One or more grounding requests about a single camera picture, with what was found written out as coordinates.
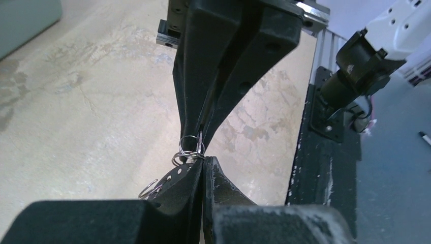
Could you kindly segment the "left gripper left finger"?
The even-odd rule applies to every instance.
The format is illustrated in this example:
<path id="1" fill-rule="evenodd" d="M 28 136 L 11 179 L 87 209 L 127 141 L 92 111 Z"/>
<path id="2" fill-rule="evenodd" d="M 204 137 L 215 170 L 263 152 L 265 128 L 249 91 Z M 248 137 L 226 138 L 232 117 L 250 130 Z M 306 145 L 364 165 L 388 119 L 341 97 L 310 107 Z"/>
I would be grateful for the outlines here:
<path id="1" fill-rule="evenodd" d="M 198 243 L 203 161 L 153 200 L 38 201 L 2 243 Z"/>

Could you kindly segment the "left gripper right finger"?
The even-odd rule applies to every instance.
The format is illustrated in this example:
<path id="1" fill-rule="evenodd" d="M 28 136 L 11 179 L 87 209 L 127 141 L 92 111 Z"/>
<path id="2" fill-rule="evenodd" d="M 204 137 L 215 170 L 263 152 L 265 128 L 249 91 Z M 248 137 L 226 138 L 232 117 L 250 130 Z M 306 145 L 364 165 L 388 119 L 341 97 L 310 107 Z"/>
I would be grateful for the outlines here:
<path id="1" fill-rule="evenodd" d="M 259 206 L 223 173 L 203 162 L 205 243 L 353 243 L 347 222 L 325 205 Z"/>

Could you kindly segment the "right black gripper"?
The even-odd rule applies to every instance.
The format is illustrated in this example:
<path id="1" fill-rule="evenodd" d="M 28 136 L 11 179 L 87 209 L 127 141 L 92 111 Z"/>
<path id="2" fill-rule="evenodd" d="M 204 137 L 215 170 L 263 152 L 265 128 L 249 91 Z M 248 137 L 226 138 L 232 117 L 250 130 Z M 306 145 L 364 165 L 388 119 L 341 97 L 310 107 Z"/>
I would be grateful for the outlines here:
<path id="1" fill-rule="evenodd" d="M 169 1 L 156 43 L 176 49 L 184 21 L 174 67 L 183 150 L 195 150 L 201 132 L 209 146 L 245 94 L 297 47 L 301 28 L 314 35 L 330 21 L 330 9 L 316 1 L 258 3 L 267 7 L 243 12 L 242 1 Z"/>

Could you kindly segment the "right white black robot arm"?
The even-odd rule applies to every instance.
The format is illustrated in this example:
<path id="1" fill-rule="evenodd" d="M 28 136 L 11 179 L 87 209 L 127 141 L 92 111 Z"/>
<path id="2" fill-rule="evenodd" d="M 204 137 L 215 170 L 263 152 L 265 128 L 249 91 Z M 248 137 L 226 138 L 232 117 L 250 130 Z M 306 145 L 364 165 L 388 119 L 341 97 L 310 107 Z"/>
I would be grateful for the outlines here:
<path id="1" fill-rule="evenodd" d="M 247 92 L 299 44 L 329 10 L 315 1 L 170 1 L 157 43 L 176 49 L 173 79 L 182 156 L 203 154 Z M 312 91 L 309 128 L 343 141 L 343 113 L 382 89 L 430 34 L 430 1 L 396 1 L 336 54 L 338 70 Z"/>

